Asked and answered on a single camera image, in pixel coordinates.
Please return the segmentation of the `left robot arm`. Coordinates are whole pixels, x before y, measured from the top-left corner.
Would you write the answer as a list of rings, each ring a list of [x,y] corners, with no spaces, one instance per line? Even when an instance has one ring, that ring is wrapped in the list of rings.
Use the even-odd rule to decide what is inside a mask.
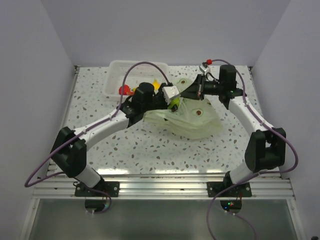
[[[167,109],[179,96],[180,91],[172,84],[163,83],[155,91],[151,83],[143,82],[132,96],[120,101],[117,109],[107,116],[75,130],[61,129],[50,157],[69,178],[85,184],[92,196],[99,196],[104,190],[103,180],[87,164],[87,151],[106,137],[138,123],[146,112]]]

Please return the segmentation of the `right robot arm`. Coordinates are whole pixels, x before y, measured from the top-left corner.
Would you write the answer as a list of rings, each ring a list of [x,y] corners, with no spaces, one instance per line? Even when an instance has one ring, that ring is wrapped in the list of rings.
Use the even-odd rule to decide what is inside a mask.
[[[187,99],[203,100],[206,95],[218,96],[219,101],[240,121],[249,134],[244,161],[225,174],[223,192],[235,196],[247,178],[260,171],[273,170],[285,163],[286,132],[274,128],[252,108],[244,88],[237,87],[237,70],[230,64],[221,65],[218,79],[208,80],[209,63],[200,65],[200,74],[181,95]]]

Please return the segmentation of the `green fake apple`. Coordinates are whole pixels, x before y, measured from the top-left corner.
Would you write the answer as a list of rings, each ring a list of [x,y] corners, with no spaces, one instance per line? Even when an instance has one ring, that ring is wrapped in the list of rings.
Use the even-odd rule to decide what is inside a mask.
[[[173,99],[173,100],[170,102],[170,104],[169,104],[169,106],[168,106],[168,109],[169,109],[171,112],[175,112],[175,111],[178,110],[179,105],[180,105],[180,98],[177,97],[177,98]]]

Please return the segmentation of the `light green avocado plastic bag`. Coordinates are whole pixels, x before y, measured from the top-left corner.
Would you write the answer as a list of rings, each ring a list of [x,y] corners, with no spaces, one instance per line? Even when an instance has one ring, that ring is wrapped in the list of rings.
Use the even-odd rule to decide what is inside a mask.
[[[150,110],[144,114],[143,122],[192,140],[217,135],[223,129],[220,117],[207,98],[193,100],[180,96],[175,102],[177,111]]]

